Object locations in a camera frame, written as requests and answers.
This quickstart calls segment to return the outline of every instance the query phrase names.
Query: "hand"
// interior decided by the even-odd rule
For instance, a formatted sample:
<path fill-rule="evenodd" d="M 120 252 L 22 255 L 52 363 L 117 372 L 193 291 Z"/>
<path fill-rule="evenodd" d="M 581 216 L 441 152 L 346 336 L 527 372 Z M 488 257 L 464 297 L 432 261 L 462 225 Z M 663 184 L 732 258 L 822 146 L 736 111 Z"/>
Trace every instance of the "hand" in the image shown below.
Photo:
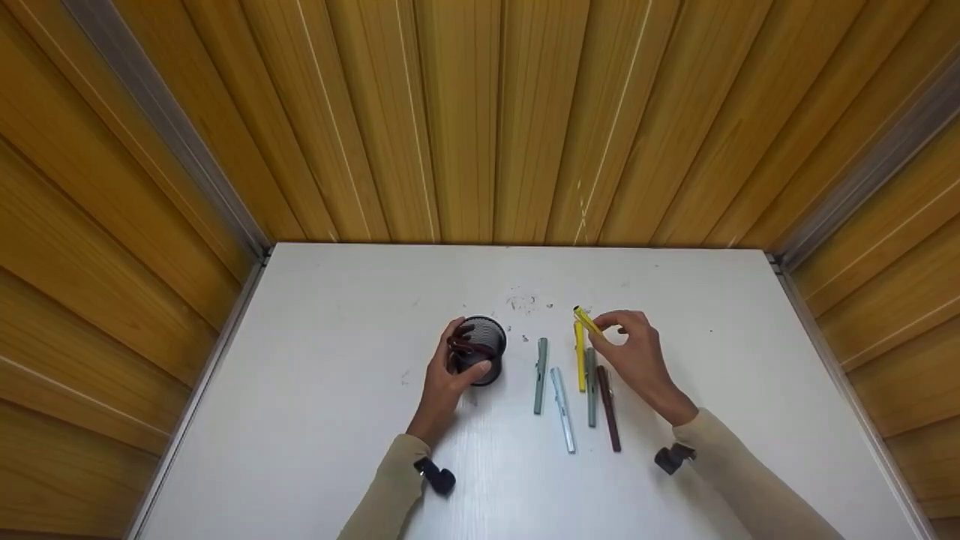
<path fill-rule="evenodd" d="M 423 382 L 423 395 L 414 419 L 410 421 L 407 434 L 425 442 L 431 449 L 436 448 L 441 437 L 453 424 L 453 411 L 457 408 L 460 396 L 469 386 L 490 371 L 489 360 L 477 362 L 464 373 L 457 374 L 450 365 L 450 349 L 446 345 L 448 337 L 464 322 L 463 317 L 453 319 L 446 325 L 440 336 L 437 352 L 426 366 L 426 380 Z"/>
<path fill-rule="evenodd" d="M 610 311 L 593 322 L 601 331 L 618 325 L 617 331 L 627 334 L 623 345 L 613 345 L 602 333 L 593 331 L 589 339 L 644 402 L 673 426 L 687 424 L 697 416 L 697 406 L 670 379 L 663 363 L 660 333 L 650 326 L 643 311 Z"/>

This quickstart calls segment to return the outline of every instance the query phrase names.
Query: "dark red pen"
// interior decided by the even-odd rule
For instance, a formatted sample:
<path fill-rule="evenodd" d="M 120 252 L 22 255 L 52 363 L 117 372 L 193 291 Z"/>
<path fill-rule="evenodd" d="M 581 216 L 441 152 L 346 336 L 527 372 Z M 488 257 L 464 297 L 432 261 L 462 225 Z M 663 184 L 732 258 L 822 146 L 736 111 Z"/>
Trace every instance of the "dark red pen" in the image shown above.
<path fill-rule="evenodd" d="M 610 429 L 610 444 L 614 452 L 620 452 L 620 432 L 616 430 L 616 417 L 613 416 L 613 390 L 610 388 L 610 376 L 607 368 L 597 366 L 597 382 L 600 383 L 600 399 L 607 414 L 607 428 Z"/>

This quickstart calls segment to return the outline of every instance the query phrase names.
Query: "yellow pen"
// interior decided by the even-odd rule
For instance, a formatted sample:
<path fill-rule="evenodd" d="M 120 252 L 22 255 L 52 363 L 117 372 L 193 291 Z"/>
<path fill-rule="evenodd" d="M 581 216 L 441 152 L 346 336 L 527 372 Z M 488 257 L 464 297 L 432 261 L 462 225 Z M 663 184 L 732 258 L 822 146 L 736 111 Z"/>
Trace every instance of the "yellow pen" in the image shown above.
<path fill-rule="evenodd" d="M 573 321 L 573 337 L 577 341 L 577 385 L 581 392 L 587 391 L 587 380 L 584 378 L 584 325 L 580 321 Z"/>
<path fill-rule="evenodd" d="M 595 324 L 593 324 L 593 319 L 587 315 L 587 313 L 579 306 L 573 307 L 573 316 L 577 318 L 578 321 L 583 323 L 584 327 L 590 331 L 595 331 L 597 333 L 603 333 Z"/>

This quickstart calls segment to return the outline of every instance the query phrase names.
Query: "metal frame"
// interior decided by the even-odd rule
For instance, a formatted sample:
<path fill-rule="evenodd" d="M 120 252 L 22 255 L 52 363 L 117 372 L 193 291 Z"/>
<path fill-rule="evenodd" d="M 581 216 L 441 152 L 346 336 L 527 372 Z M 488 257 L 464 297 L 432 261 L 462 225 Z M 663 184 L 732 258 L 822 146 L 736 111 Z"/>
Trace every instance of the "metal frame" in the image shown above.
<path fill-rule="evenodd" d="M 113 3 L 110 0 L 61 2 L 206 199 L 256 258 L 263 259 L 273 242 L 257 225 Z"/>
<path fill-rule="evenodd" d="M 793 270 L 894 177 L 960 112 L 960 56 L 853 167 L 780 250 Z"/>
<path fill-rule="evenodd" d="M 197 408 L 200 406 L 200 402 L 204 398 L 204 392 L 213 381 L 213 377 L 216 375 L 217 368 L 220 366 L 221 361 L 230 350 L 230 345 L 233 343 L 233 336 L 236 335 L 237 329 L 240 328 L 240 323 L 243 321 L 244 314 L 247 312 L 247 307 L 250 305 L 250 301 L 253 298 L 253 293 L 256 292 L 256 288 L 260 284 L 260 278 L 263 277 L 263 272 L 266 270 L 267 263 L 269 261 L 269 255 L 267 255 L 263 261 L 258 261 L 251 270 L 250 275 L 247 277 L 247 281 L 244 283 L 243 289 L 240 291 L 240 296 L 237 297 L 236 302 L 233 304 L 233 310 L 230 312 L 230 316 L 220 332 L 220 337 L 217 339 L 213 350 L 210 352 L 210 356 L 207 358 L 206 365 L 204 366 L 204 370 L 200 375 L 200 379 L 193 388 L 193 393 L 190 395 L 190 400 L 187 402 L 186 408 L 183 410 L 183 414 L 180 416 L 180 420 L 177 423 L 177 428 L 171 434 L 170 442 L 167 443 L 167 448 L 163 451 L 163 457 L 160 459 L 160 463 L 156 466 L 154 477 L 150 480 L 150 485 L 144 492 L 143 498 L 140 500 L 140 505 L 136 509 L 136 513 L 133 514 L 133 520 L 130 524 L 130 527 L 127 529 L 127 533 L 124 535 L 124 538 L 135 540 L 136 538 L 139 538 L 140 534 L 143 532 L 143 527 L 147 523 L 147 518 L 150 517 L 150 512 L 154 508 L 156 496 L 163 487 L 163 482 L 167 479 L 167 474 L 170 472 L 174 465 L 174 461 L 177 459 L 177 452 L 180 450 L 180 443 L 183 441 L 187 431 L 190 429 L 190 425 L 193 423 L 193 417 L 197 413 Z"/>
<path fill-rule="evenodd" d="M 800 319 L 801 324 L 804 325 L 806 335 L 809 336 L 813 348 L 816 349 L 817 355 L 823 362 L 824 369 L 827 370 L 830 380 L 833 381 L 833 385 L 836 386 L 840 395 L 847 400 L 853 414 L 860 423 L 864 437 L 867 439 L 867 444 L 870 447 L 870 452 L 874 456 L 876 464 L 879 465 L 884 478 L 887 480 L 887 484 L 897 497 L 897 501 L 900 503 L 900 509 L 902 509 L 903 513 L 910 519 L 910 526 L 913 528 L 914 534 L 922 540 L 936 540 L 937 535 L 933 532 L 929 520 L 917 504 L 917 498 L 914 497 L 906 480 L 903 479 L 900 468 L 887 451 L 883 437 L 876 431 L 874 423 L 870 420 L 866 409 L 864 409 L 863 404 L 860 403 L 860 399 L 853 391 L 853 387 L 847 379 L 847 374 L 844 373 L 840 367 L 840 363 L 837 362 L 836 356 L 827 344 L 827 340 L 820 332 L 820 327 L 817 326 L 813 314 L 806 306 L 804 297 L 800 294 L 797 285 L 793 282 L 790 274 L 782 270 L 782 268 L 773 261 L 771 261 L 771 268 L 777 275 L 777 279 L 780 280 L 780 286 L 783 287 L 783 292 L 786 293 L 790 304 L 793 305 L 793 310 L 796 311 L 797 318 Z"/>

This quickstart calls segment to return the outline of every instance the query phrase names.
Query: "green pen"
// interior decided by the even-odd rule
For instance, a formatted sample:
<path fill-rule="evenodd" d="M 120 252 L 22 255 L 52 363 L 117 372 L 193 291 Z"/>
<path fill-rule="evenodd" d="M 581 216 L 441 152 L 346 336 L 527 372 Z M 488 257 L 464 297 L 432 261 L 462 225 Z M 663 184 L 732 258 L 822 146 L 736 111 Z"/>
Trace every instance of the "green pen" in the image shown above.
<path fill-rule="evenodd" d="M 584 377 L 587 380 L 587 425 L 597 427 L 597 352 L 592 347 L 584 351 Z"/>
<path fill-rule="evenodd" d="M 537 359 L 537 389 L 534 393 L 534 414 L 540 414 L 543 409 L 543 378 L 546 377 L 546 338 L 537 341 L 540 357 Z"/>

